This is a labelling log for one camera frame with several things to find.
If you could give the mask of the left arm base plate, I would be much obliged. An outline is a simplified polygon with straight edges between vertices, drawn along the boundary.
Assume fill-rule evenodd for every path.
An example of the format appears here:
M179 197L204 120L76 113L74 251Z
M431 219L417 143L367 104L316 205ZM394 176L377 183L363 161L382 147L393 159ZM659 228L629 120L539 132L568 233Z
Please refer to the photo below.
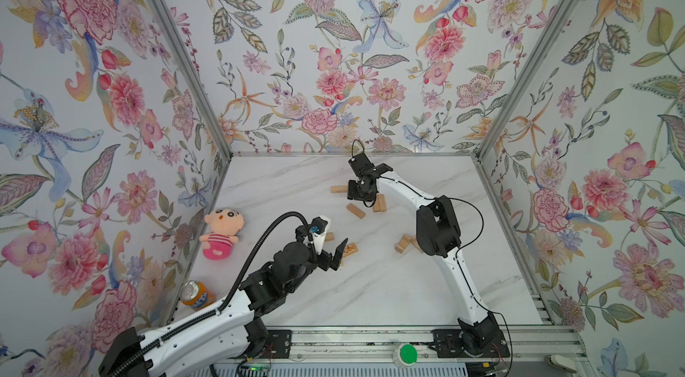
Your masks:
M248 359L289 359L292 348L291 330L258 330L249 332L246 350L241 357Z

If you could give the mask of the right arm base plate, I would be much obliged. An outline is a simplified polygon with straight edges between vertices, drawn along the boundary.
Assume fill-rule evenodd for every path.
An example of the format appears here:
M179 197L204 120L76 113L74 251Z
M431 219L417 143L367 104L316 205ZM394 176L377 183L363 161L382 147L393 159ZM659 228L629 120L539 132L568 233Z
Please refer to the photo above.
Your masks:
M459 328L432 330L432 349L439 358L510 358L505 334L496 330L491 336L476 335Z

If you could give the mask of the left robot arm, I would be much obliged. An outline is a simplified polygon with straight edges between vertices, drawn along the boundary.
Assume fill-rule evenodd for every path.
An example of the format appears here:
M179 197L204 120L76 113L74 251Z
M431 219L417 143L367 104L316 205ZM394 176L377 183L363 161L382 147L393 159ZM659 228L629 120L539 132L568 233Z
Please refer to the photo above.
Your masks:
M187 376L219 360L257 357L269 331L262 318L315 270L337 270L347 241L334 253L317 253L294 241L240 282L223 300L170 325L145 333L120 333L98 367L101 376Z

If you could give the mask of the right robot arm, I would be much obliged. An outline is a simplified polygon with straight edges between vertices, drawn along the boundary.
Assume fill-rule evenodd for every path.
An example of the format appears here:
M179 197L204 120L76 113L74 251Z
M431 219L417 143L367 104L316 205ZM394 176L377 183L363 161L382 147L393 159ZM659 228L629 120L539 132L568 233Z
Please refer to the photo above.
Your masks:
M379 194L398 200L415 214L419 248L435 259L455 301L460 348L469 357L483 357L503 336L495 313L474 286L464 259L465 245L451 198L431 196L398 175L360 175L347 186L349 200L370 202Z

